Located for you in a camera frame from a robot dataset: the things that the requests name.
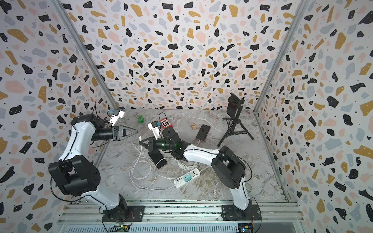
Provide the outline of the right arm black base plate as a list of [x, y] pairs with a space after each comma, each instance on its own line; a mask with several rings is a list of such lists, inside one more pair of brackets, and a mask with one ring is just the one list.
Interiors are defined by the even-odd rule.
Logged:
[[221, 211], [224, 221], [262, 220], [261, 211], [256, 204], [249, 204], [245, 210], [241, 210], [234, 205], [222, 205]]

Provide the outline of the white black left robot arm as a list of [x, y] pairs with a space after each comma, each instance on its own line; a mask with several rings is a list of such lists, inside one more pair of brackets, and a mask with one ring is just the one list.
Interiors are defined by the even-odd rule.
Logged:
[[74, 117], [71, 126], [72, 138], [67, 148], [58, 161], [49, 164], [51, 180], [64, 195], [72, 195], [78, 200], [88, 198], [105, 214], [127, 214], [124, 197], [101, 182], [98, 168], [86, 156], [94, 141], [122, 141], [138, 131], [121, 125], [106, 127], [105, 121], [93, 113]]

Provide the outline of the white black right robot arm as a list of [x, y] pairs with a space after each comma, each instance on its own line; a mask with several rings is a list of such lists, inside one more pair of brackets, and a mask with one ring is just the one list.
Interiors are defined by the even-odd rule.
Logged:
[[149, 137], [139, 141], [139, 145], [149, 152], [165, 150], [179, 161], [197, 162], [213, 168], [218, 179], [228, 188], [233, 196], [234, 206], [242, 211], [251, 204], [246, 192], [246, 166], [228, 147], [206, 149], [182, 140], [174, 128], [163, 130], [162, 137]]

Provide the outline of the pink case phone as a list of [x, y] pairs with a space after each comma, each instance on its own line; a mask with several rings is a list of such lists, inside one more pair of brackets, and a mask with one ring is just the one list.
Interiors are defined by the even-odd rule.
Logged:
[[200, 127], [199, 132], [197, 133], [196, 139], [200, 141], [205, 141], [210, 131], [210, 128], [211, 128], [210, 126], [203, 124]]
[[167, 165], [167, 160], [164, 158], [163, 154], [159, 150], [150, 151], [148, 152], [148, 155], [157, 169], [161, 169], [162, 167]]

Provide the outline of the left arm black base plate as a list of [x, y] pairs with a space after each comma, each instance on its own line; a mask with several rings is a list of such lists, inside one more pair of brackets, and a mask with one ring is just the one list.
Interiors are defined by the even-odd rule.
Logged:
[[141, 222], [144, 216], [145, 206], [130, 205], [127, 207], [117, 206], [114, 209], [104, 211], [103, 222], [129, 221]]

